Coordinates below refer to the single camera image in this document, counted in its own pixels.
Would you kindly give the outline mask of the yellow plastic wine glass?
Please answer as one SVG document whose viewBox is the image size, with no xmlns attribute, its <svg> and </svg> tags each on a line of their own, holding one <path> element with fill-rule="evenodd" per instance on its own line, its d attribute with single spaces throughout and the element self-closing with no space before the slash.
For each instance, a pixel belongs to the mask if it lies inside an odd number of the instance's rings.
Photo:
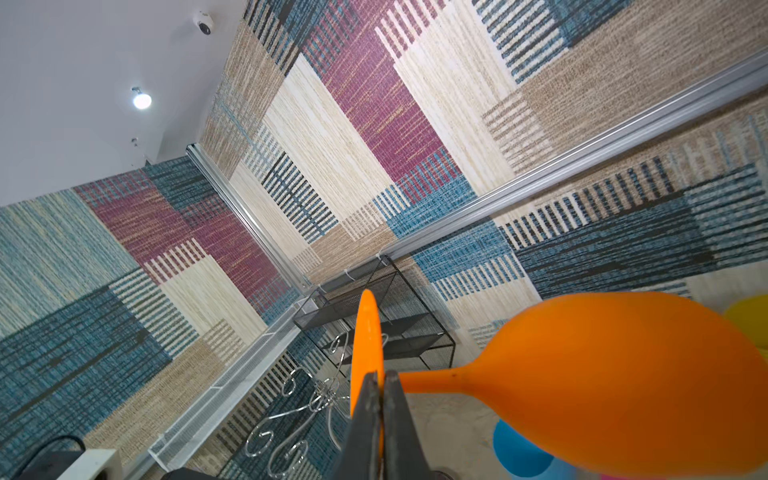
<svg viewBox="0 0 768 480">
<path fill-rule="evenodd" d="M 740 300 L 726 309 L 724 317 L 748 337 L 759 353 L 767 358 L 767 295 Z"/>
</svg>

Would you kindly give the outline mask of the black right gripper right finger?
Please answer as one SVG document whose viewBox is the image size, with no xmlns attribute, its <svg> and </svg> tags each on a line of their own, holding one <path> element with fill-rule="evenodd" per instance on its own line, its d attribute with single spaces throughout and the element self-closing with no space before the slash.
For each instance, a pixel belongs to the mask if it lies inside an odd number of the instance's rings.
<svg viewBox="0 0 768 480">
<path fill-rule="evenodd" d="M 430 468 L 399 375 L 386 372 L 383 387 L 383 478 L 430 480 Z"/>
</svg>

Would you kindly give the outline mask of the blue plastic wine glass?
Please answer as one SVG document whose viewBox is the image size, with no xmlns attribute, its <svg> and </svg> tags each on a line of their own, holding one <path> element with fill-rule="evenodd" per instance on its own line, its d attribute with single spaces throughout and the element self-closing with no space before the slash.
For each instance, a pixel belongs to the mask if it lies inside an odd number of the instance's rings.
<svg viewBox="0 0 768 480">
<path fill-rule="evenodd" d="M 545 452 L 503 420 L 493 432 L 493 450 L 514 479 L 577 479 L 579 470 Z"/>
</svg>

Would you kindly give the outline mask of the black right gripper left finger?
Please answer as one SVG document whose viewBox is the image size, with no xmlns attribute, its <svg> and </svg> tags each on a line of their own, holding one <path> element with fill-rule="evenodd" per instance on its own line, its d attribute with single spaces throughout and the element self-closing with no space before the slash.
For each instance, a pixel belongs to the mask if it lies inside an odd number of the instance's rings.
<svg viewBox="0 0 768 480">
<path fill-rule="evenodd" d="M 382 394 L 378 374 L 363 378 L 346 441 L 331 478 L 333 480 L 374 480 L 379 478 L 382 446 Z"/>
</svg>

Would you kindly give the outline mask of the orange plastic wine glass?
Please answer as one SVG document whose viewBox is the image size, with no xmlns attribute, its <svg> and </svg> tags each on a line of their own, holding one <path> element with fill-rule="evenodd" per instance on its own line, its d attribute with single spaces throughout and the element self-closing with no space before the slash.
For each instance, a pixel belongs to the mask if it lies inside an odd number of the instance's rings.
<svg viewBox="0 0 768 480">
<path fill-rule="evenodd" d="M 579 293 L 510 319 L 465 366 L 388 373 L 360 298 L 351 406 L 399 383 L 474 397 L 537 447 L 619 477 L 743 475 L 767 461 L 767 363 L 731 321 L 660 292 Z"/>
</svg>

